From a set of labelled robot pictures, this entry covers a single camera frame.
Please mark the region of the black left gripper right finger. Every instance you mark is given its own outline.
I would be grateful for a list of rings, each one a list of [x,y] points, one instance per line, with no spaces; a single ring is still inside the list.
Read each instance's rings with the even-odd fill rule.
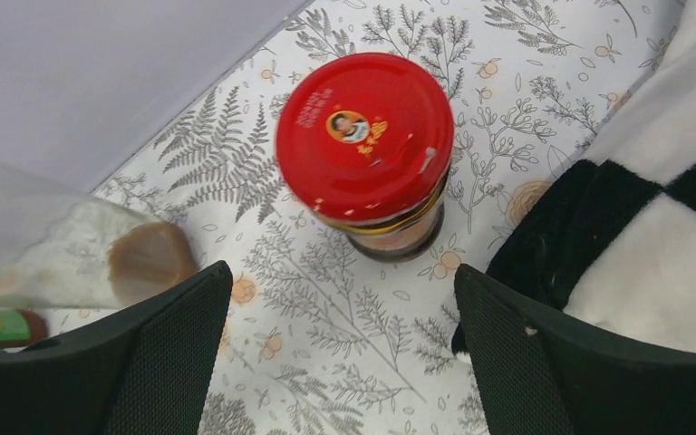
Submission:
[[[492,434],[696,434],[696,353],[610,333],[477,269],[454,282]]]

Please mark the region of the red lid chili sauce jar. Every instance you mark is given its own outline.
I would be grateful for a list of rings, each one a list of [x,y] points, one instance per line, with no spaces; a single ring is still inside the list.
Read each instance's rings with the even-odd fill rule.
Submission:
[[[454,120],[439,83],[388,53],[308,75],[279,117],[275,158],[295,197],[363,254],[416,257],[438,236]]]

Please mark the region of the reflected green bottle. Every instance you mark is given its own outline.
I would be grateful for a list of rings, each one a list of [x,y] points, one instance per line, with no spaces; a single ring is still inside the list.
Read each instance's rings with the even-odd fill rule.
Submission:
[[[0,351],[23,348],[48,336],[44,319],[24,309],[0,309]]]

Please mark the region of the reflected cruet gold spout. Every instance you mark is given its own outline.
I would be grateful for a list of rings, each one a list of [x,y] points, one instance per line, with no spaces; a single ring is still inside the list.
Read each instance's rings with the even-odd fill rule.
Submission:
[[[175,224],[0,163],[0,307],[123,308],[197,271]]]

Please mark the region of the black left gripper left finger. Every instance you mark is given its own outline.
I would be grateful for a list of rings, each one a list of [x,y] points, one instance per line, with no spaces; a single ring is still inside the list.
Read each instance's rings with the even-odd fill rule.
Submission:
[[[194,434],[226,322],[223,261],[168,291],[0,352],[0,434]]]

